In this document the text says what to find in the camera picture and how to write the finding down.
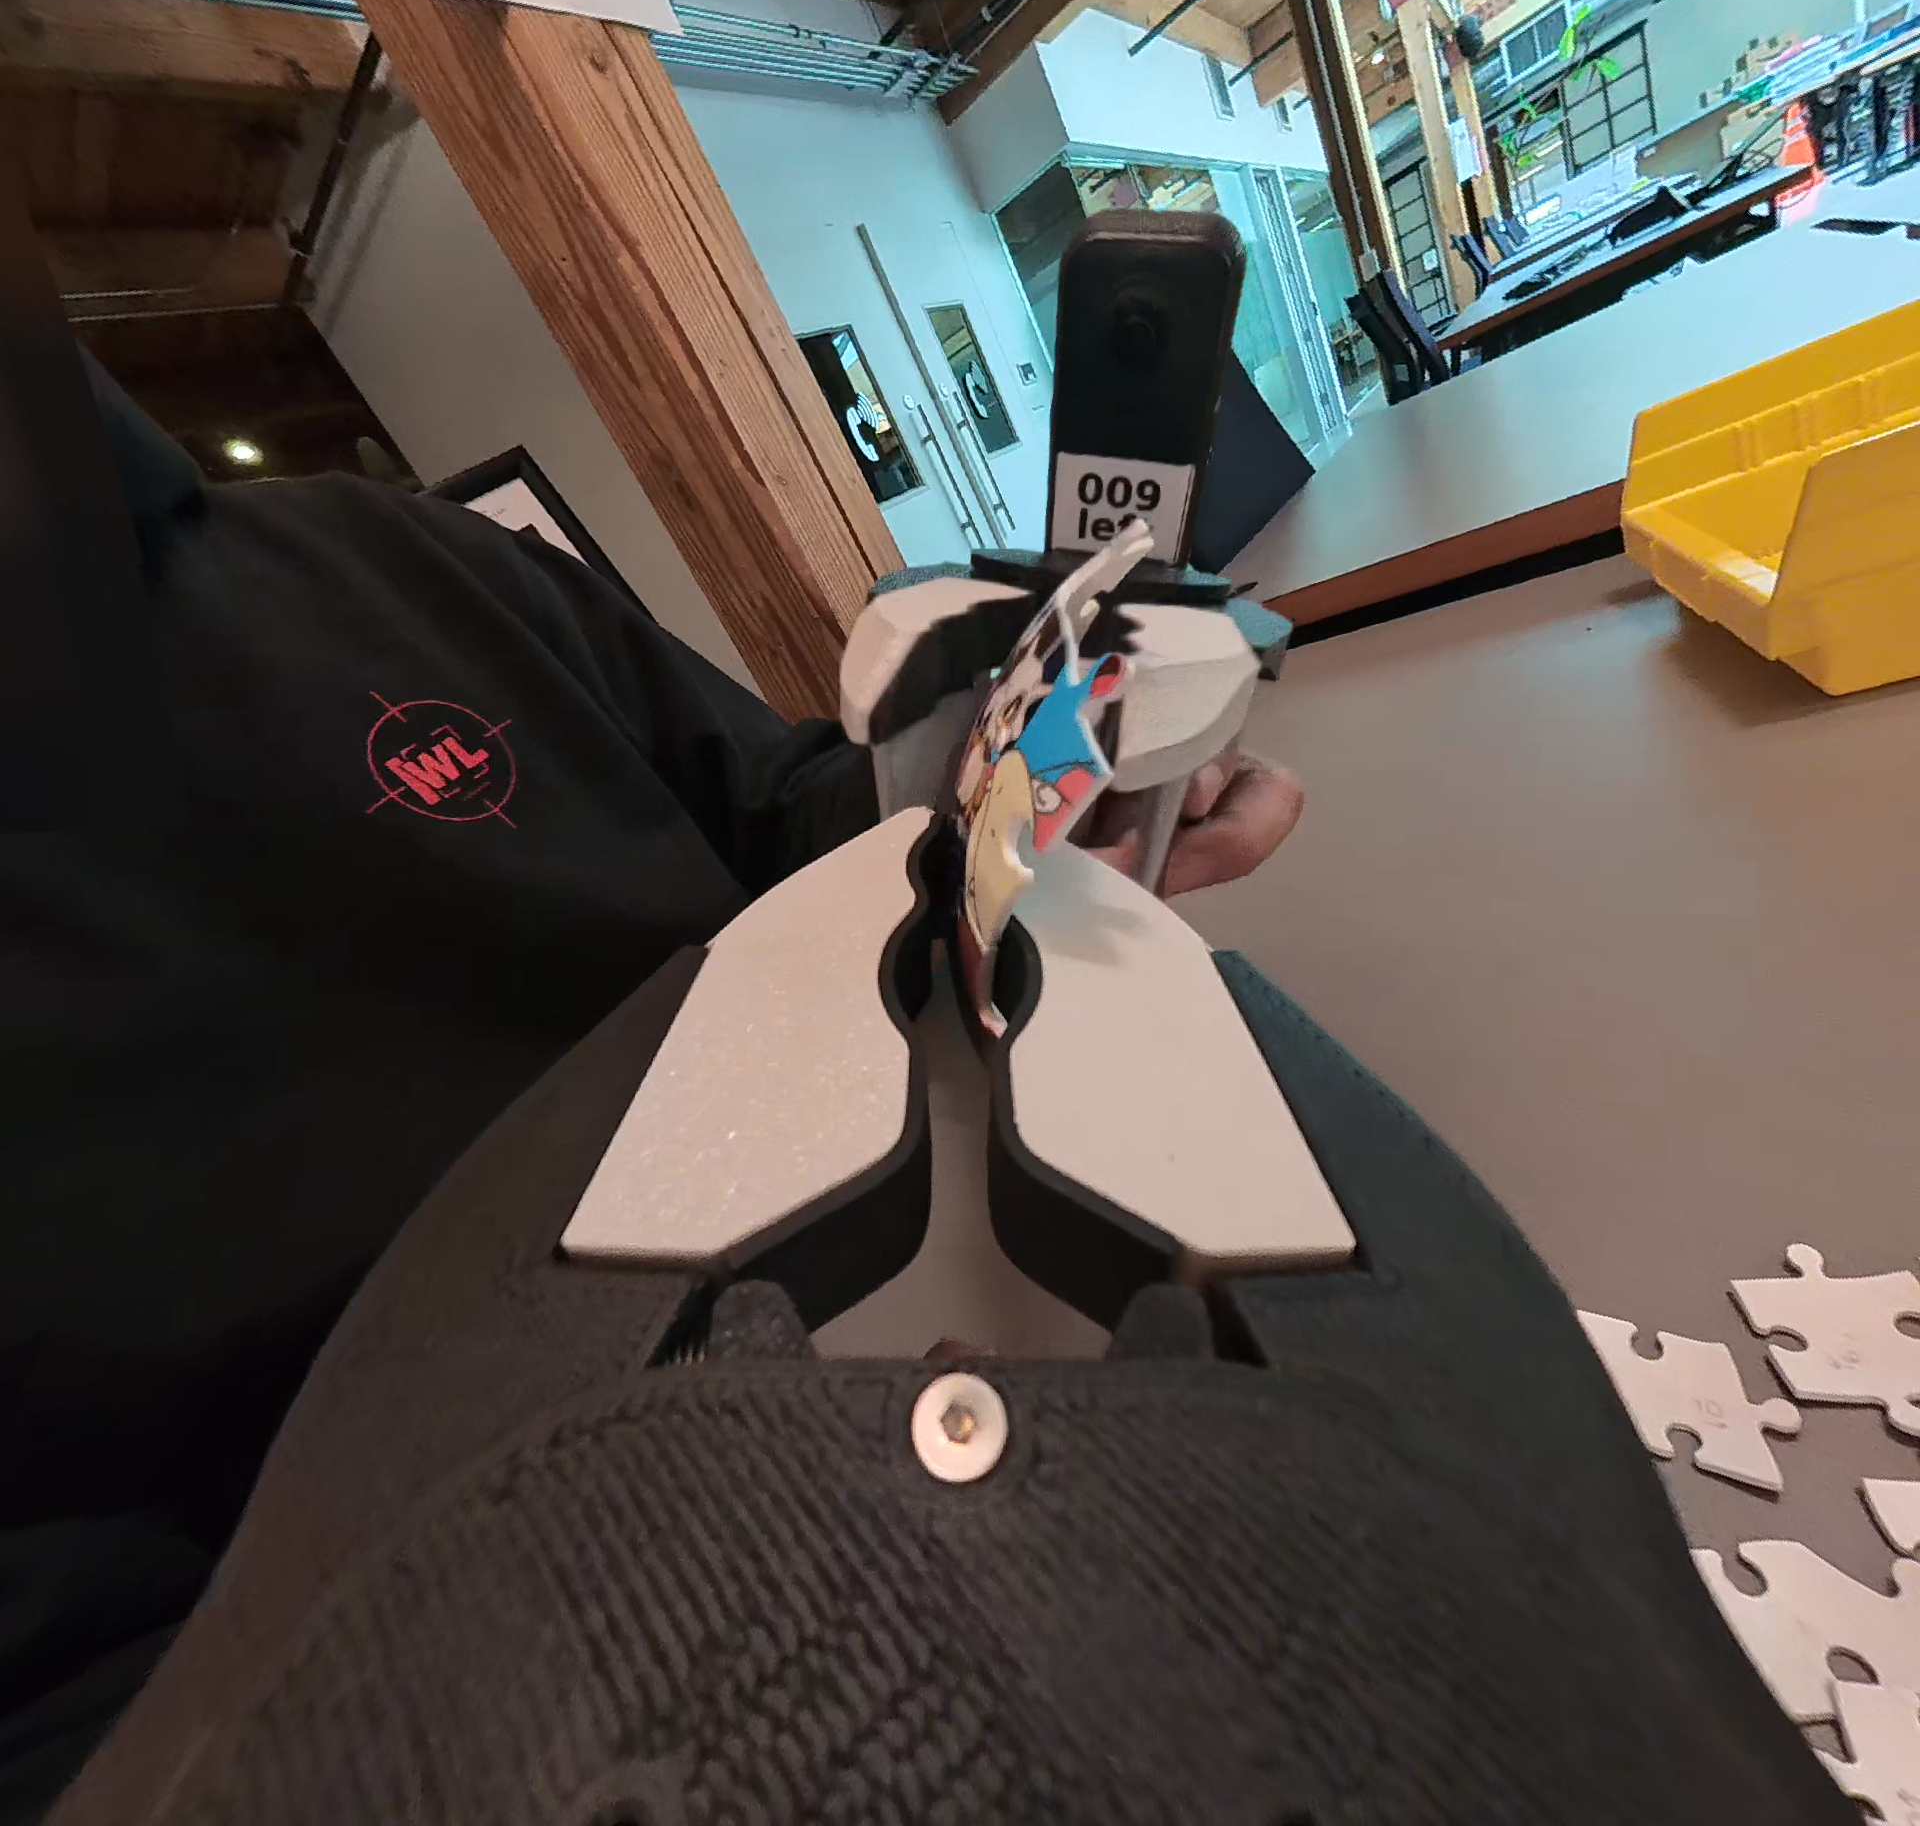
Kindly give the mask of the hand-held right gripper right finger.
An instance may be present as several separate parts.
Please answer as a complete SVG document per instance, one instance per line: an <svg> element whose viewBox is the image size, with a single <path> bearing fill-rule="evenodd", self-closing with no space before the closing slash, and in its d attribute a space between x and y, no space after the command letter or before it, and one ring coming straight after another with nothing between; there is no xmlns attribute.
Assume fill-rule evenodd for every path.
<svg viewBox="0 0 1920 1826"><path fill-rule="evenodd" d="M1025 1280L1114 1331L1151 1285L1339 1271L1357 1232L1206 940L1047 853L994 969L988 1204Z"/></svg>

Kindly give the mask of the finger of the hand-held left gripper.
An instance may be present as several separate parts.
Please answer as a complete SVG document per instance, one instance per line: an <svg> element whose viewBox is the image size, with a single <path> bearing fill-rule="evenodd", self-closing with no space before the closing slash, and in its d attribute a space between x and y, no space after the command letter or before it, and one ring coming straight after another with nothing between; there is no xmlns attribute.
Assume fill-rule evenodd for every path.
<svg viewBox="0 0 1920 1826"><path fill-rule="evenodd" d="M866 603L839 661L839 722L878 747L998 669L1036 610L1031 590L928 572L885 582Z"/></svg>
<svg viewBox="0 0 1920 1826"><path fill-rule="evenodd" d="M1236 739L1259 678L1226 608L1132 603L1118 608L1129 676L1118 697L1117 790L1186 781Z"/></svg>

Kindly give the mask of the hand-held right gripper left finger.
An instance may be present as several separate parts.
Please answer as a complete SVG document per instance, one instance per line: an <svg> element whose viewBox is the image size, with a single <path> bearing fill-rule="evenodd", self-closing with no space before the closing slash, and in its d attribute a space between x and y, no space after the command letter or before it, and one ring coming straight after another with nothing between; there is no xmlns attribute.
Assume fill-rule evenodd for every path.
<svg viewBox="0 0 1920 1826"><path fill-rule="evenodd" d="M768 1282L839 1317L930 1221L931 809L811 861L700 955L559 1239L563 1260Z"/></svg>

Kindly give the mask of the curved assembled puzzle section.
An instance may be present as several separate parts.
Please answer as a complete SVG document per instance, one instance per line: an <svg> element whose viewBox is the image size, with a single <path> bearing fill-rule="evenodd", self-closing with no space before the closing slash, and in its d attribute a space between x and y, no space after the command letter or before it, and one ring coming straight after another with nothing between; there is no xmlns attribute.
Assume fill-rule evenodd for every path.
<svg viewBox="0 0 1920 1826"><path fill-rule="evenodd" d="M1004 1032L994 998L997 955L1013 910L1033 884L1031 857L1064 838L1113 783L1101 715L1126 688L1124 654L1091 657L1081 643L1101 603L1152 551L1141 519L1080 559L1042 603L994 672L955 775L961 839L955 948L976 1028Z"/></svg>

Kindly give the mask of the pile of white puzzle pieces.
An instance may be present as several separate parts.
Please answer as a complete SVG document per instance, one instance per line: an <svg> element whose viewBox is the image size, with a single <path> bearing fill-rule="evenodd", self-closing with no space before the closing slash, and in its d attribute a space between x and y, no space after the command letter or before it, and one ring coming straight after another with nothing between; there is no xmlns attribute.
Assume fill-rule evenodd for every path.
<svg viewBox="0 0 1920 1826"><path fill-rule="evenodd" d="M1747 1393L1732 1351L1713 1340L1657 1333L1638 1344L1624 1317L1576 1315L1634 1434L1654 1459L1780 1497L1773 1442L1798 1435L1807 1406L1875 1413L1898 1440L1918 1437L1918 1282L1912 1266L1836 1275L1808 1242L1792 1242L1774 1277L1743 1280L1730 1298L1763 1344L1779 1393ZM1918 1819L1918 1479L1866 1477L1860 1502L1889 1551L1887 1584L1856 1579L1798 1541L1750 1541L1736 1565L1694 1550L1693 1563L1747 1660L1790 1720L1823 1728L1836 1751L1815 1757L1860 1822Z"/></svg>

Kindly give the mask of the person's left forearm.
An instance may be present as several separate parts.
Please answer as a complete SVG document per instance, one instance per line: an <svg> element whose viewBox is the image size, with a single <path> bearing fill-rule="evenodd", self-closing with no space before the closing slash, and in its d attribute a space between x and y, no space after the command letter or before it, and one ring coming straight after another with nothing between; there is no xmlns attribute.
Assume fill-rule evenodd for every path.
<svg viewBox="0 0 1920 1826"><path fill-rule="evenodd" d="M878 821L866 747L832 721L789 722L750 694L676 714L654 766L753 897Z"/></svg>

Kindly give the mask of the person's left hand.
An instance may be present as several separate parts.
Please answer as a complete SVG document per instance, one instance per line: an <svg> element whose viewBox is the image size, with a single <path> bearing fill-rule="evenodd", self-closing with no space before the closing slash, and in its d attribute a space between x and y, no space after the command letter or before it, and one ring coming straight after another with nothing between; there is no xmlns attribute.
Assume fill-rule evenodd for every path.
<svg viewBox="0 0 1920 1826"><path fill-rule="evenodd" d="M1287 839L1303 809L1305 790L1287 768L1223 749L1186 781L1159 894L1182 897L1248 879Z"/></svg>

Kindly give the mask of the black office chair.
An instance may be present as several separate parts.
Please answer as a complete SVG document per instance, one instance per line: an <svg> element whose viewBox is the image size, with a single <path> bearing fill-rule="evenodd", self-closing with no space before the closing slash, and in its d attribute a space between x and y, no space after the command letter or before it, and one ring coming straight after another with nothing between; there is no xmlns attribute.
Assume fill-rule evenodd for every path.
<svg viewBox="0 0 1920 1826"><path fill-rule="evenodd" d="M1229 349L1212 446L1198 473L1186 564L1223 574L1311 480L1313 464L1259 397Z"/></svg>

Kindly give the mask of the grey table with wooden edge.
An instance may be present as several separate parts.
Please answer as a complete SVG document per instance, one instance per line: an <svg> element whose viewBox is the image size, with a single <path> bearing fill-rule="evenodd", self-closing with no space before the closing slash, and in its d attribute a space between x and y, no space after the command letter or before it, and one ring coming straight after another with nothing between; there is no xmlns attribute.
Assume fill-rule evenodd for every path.
<svg viewBox="0 0 1920 1826"><path fill-rule="evenodd" d="M1228 581L1318 629L1596 543L1641 412L1915 291L1915 222L1774 232L1366 418Z"/></svg>

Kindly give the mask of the person's black sweatshirt torso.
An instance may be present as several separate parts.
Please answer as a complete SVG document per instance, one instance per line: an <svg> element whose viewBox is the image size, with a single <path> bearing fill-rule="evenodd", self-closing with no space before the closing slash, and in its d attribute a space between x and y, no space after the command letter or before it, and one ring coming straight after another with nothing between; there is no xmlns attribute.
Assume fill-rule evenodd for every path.
<svg viewBox="0 0 1920 1826"><path fill-rule="evenodd" d="M154 1670L442 1174L757 899L654 766L741 694L477 512L211 485L4 190L4 1822Z"/></svg>

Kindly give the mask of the metal conduit pipes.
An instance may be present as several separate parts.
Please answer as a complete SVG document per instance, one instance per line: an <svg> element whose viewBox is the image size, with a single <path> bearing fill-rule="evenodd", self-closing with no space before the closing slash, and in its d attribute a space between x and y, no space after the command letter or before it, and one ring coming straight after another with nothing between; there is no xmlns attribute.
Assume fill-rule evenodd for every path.
<svg viewBox="0 0 1920 1826"><path fill-rule="evenodd" d="M251 14L294 14L359 26L356 0L179 0ZM951 53L885 44L791 22L681 5L676 30L656 30L660 63L716 74L822 85L885 102L925 104L971 88L976 66Z"/></svg>

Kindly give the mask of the black workbench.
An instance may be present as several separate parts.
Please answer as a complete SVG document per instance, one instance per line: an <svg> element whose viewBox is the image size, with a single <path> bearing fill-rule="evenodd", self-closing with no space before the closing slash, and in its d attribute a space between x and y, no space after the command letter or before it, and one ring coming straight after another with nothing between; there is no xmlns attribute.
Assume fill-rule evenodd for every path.
<svg viewBox="0 0 1920 1826"><path fill-rule="evenodd" d="M1437 347L1454 370L1469 357L1492 363L1559 328L1575 325L1627 298L1630 290L1686 263L1710 263L1779 230L1786 198L1820 183L1810 163L1790 163L1728 186L1706 205L1685 210L1619 244L1576 255L1549 278L1495 284L1446 333Z"/></svg>

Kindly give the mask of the yellow plastic bin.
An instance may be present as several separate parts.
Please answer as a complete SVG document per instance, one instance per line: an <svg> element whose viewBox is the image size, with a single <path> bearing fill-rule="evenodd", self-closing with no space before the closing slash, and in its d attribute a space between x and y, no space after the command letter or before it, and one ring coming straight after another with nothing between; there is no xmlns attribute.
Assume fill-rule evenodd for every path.
<svg viewBox="0 0 1920 1826"><path fill-rule="evenodd" d="M1918 304L1634 418L1628 557L1704 621L1845 697L1918 676Z"/></svg>

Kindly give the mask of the black picture frame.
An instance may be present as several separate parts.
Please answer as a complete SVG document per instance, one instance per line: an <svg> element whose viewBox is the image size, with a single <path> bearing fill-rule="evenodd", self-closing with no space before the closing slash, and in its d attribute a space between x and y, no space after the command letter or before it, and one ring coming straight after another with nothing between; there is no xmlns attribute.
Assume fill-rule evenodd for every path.
<svg viewBox="0 0 1920 1826"><path fill-rule="evenodd" d="M507 531L546 543L595 569L615 592L635 599L641 613L650 613L643 598L526 447L514 446L448 473L431 482L426 494L477 512Z"/></svg>

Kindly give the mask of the wooden post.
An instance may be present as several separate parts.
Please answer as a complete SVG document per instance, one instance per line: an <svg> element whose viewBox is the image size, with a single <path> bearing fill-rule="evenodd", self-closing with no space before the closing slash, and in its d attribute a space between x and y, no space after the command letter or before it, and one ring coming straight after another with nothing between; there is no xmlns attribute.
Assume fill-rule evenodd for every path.
<svg viewBox="0 0 1920 1826"><path fill-rule="evenodd" d="M762 697L835 712L900 551L650 31L356 3Z"/></svg>

